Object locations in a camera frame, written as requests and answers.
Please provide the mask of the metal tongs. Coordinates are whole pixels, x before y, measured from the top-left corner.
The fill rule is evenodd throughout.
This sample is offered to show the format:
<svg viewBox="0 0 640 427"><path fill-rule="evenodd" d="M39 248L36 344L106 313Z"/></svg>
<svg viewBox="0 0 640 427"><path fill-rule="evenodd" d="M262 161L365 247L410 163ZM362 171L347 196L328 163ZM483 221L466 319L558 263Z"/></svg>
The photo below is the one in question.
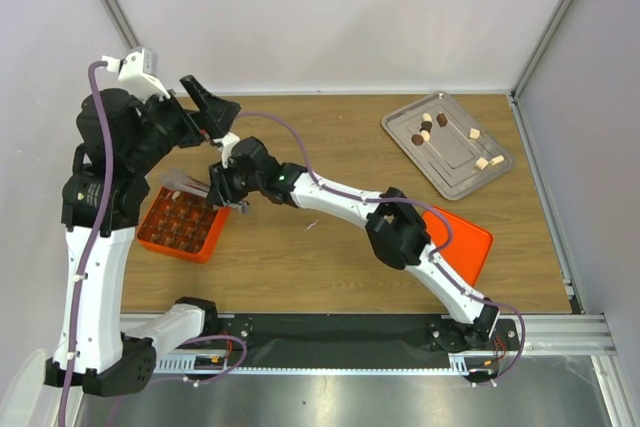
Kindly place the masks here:
<svg viewBox="0 0 640 427"><path fill-rule="evenodd" d="M166 188L174 191L194 194L195 196L204 199L206 203L214 209L222 209L223 207L227 207L242 214L248 214L250 212L250 205L247 201L223 201L221 204L210 202L207 199L210 186L191 177L184 170L173 169L168 173L162 174L160 176L160 180Z"/></svg>

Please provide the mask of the dark chocolate cube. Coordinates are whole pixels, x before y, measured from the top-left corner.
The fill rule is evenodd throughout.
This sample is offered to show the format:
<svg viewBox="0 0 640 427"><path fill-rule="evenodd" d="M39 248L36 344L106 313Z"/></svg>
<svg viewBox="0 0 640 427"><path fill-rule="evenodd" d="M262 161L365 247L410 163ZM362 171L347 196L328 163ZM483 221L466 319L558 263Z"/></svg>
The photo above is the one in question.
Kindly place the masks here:
<svg viewBox="0 0 640 427"><path fill-rule="evenodd" d="M448 119L444 113L438 114L436 120L441 127L446 126L448 123Z"/></svg>

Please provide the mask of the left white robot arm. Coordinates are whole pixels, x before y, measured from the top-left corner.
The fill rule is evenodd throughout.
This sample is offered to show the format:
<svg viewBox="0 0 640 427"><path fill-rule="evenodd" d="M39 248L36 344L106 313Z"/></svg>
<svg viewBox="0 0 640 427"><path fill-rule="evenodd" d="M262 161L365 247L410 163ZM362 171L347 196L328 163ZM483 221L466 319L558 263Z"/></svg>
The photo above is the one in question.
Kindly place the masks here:
<svg viewBox="0 0 640 427"><path fill-rule="evenodd" d="M99 397L141 391L156 362L191 340L213 345L220 321L213 302L183 297L143 327L124 333L120 313L125 266L149 193L149 172L174 148L228 134L239 104L180 80L196 107L173 93L144 98L131 89L93 90L81 104L82 137L63 187L68 283L61 346L45 364L45 382Z"/></svg>

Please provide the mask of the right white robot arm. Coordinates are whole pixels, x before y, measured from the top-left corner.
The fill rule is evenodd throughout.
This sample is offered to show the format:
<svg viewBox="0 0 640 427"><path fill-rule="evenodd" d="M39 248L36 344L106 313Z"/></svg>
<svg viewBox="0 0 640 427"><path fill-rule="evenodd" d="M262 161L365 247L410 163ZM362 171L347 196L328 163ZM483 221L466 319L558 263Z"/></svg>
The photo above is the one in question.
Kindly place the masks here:
<svg viewBox="0 0 640 427"><path fill-rule="evenodd" d="M221 161L209 168L207 202L247 207L258 192L276 205L314 210L349 222L366 232L375 257L386 266L413 275L446 307L460 325L462 341L482 349L497 333L499 307L466 282L442 257L427 225L404 194L354 189L320 177L307 167L280 163L255 137L229 133L211 142Z"/></svg>

